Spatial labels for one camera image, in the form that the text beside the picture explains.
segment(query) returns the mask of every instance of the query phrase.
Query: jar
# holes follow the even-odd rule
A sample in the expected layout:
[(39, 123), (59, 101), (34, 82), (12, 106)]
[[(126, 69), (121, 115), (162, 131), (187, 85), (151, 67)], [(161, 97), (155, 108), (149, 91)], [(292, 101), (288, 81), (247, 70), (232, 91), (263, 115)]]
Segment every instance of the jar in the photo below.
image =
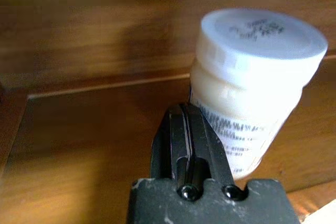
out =
[(257, 168), (327, 46), (314, 27), (267, 10), (224, 9), (202, 19), (190, 103), (220, 138), (234, 179)]

